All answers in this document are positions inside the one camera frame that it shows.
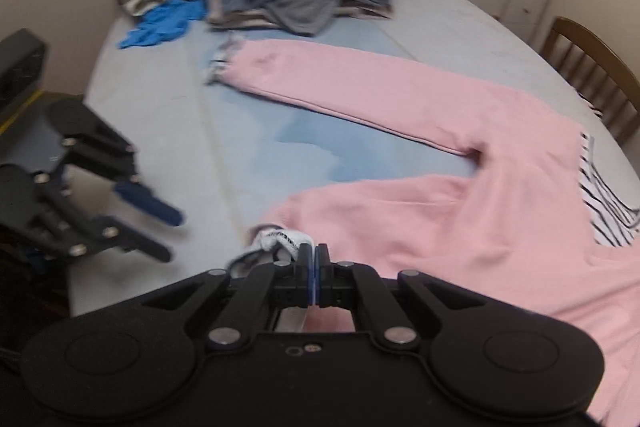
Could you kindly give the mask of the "pink sweatshirt with striped trim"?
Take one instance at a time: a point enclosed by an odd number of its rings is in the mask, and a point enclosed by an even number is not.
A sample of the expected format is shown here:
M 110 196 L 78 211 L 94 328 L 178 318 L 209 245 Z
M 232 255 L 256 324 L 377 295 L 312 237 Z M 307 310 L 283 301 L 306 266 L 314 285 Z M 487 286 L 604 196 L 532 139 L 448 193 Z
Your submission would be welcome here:
M 469 178 L 422 174 L 311 188 L 248 233 L 252 260 L 325 243 L 389 277 L 417 269 L 567 321 L 605 357 L 590 413 L 639 421 L 639 211 L 605 182 L 594 142 L 526 92 L 399 57 L 298 40 L 229 38 L 212 78 L 449 153 Z

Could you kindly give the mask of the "blue nitrile gloves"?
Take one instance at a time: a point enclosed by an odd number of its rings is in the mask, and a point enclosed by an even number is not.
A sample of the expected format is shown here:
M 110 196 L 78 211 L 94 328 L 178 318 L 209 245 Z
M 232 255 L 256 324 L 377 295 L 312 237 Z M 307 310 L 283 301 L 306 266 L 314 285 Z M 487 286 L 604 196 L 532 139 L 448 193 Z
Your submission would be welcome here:
M 205 17 L 205 0 L 167 0 L 146 12 L 117 47 L 146 48 L 180 39 L 189 31 L 192 22 Z

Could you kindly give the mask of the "wooden chair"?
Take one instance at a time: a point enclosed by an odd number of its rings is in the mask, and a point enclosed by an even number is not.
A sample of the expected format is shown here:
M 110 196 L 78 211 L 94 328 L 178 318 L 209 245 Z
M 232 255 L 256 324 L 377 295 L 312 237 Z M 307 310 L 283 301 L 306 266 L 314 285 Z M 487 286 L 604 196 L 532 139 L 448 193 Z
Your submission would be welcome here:
M 618 145 L 639 131 L 639 79 L 593 31 L 555 17 L 540 56 L 576 91 Z

